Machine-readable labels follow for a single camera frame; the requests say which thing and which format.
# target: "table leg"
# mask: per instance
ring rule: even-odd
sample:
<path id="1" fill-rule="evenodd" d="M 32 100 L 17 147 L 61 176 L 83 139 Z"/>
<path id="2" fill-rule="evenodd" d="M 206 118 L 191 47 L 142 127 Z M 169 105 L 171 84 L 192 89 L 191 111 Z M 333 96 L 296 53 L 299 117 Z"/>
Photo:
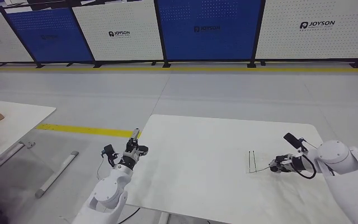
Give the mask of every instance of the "table leg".
<path id="1" fill-rule="evenodd" d="M 161 217 L 159 218 L 158 224 L 167 224 L 169 223 L 170 213 L 162 212 Z"/>
<path id="2" fill-rule="evenodd" d="M 0 166 L 2 166 L 11 156 L 15 155 L 16 152 L 18 152 L 23 146 L 25 146 L 23 143 L 19 143 L 12 147 L 7 154 L 5 154 L 1 160 L 0 160 Z"/>
<path id="3" fill-rule="evenodd" d="M 60 169 L 57 172 L 54 172 L 52 176 L 45 182 L 45 184 L 37 190 L 35 193 L 36 198 L 41 198 L 44 193 L 47 191 L 47 189 L 51 186 L 53 182 L 59 177 L 59 175 L 66 169 L 66 167 L 72 162 L 72 160 L 78 155 L 77 151 L 73 151 L 71 155 L 67 157 L 67 159 L 62 163 Z"/>

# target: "joyson logo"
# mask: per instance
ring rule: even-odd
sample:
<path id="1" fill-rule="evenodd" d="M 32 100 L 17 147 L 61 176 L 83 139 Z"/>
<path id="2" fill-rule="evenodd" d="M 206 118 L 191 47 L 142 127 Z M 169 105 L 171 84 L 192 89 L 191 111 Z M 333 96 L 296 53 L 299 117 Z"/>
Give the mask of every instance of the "joyson logo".
<path id="1" fill-rule="evenodd" d="M 220 26 L 194 26 L 194 32 L 218 31 Z"/>
<path id="2" fill-rule="evenodd" d="M 111 38 L 121 38 L 121 37 L 129 37 L 130 36 L 129 31 L 109 31 L 108 34 Z"/>
<path id="3" fill-rule="evenodd" d="M 313 28 L 331 28 L 336 21 L 321 21 L 321 22 L 302 22 L 300 29 L 313 29 Z"/>

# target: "pegboard panel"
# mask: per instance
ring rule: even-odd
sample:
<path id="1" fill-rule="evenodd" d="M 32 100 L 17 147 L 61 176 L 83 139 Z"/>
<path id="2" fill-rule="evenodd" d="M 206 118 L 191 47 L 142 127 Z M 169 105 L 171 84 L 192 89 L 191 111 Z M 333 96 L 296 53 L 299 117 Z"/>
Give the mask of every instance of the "pegboard panel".
<path id="1" fill-rule="evenodd" d="M 261 0 L 158 0 L 169 60 L 250 59 Z"/>
<path id="2" fill-rule="evenodd" d="M 16 34 L 0 14 L 0 62 L 33 62 Z"/>
<path id="3" fill-rule="evenodd" d="M 73 9 L 95 60 L 162 60 L 153 1 Z"/>
<path id="4" fill-rule="evenodd" d="M 358 58 L 358 1 L 266 0 L 256 58 Z"/>
<path id="5" fill-rule="evenodd" d="M 91 55 L 68 8 L 8 14 L 38 62 L 91 61 Z"/>

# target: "blue wall panel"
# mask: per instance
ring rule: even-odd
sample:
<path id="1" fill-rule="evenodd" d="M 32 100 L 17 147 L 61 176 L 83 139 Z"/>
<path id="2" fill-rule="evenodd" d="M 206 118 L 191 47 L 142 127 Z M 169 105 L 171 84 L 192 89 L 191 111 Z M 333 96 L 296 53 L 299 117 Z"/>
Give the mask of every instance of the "blue wall panel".
<path id="1" fill-rule="evenodd" d="M 91 61 L 68 8 L 8 14 L 38 62 Z"/>
<path id="2" fill-rule="evenodd" d="M 261 0 L 158 0 L 167 58 L 250 59 Z"/>

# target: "white desk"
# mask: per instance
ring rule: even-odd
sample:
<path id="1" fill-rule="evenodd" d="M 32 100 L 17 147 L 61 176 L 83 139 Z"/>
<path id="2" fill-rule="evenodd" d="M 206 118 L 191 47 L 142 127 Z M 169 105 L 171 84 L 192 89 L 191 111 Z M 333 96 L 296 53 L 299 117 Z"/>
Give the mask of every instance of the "white desk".
<path id="1" fill-rule="evenodd" d="M 25 139 L 24 136 L 55 110 L 56 108 L 48 106 L 0 101 L 0 113 L 5 117 L 0 120 L 0 166 L 22 147 L 31 148 L 35 144 Z M 45 193 L 76 155 L 78 155 L 78 152 L 73 151 L 63 162 L 60 170 L 55 171 L 49 180 L 36 192 L 36 197 L 40 198 Z"/>
<path id="2" fill-rule="evenodd" d="M 0 114 L 5 116 L 0 120 L 0 155 L 7 153 L 55 110 L 48 106 L 0 101 Z"/>
<path id="3" fill-rule="evenodd" d="M 349 223 L 319 174 L 246 173 L 248 151 L 257 169 L 295 153 L 287 132 L 322 143 L 309 124 L 152 115 L 127 204 L 226 223 Z"/>

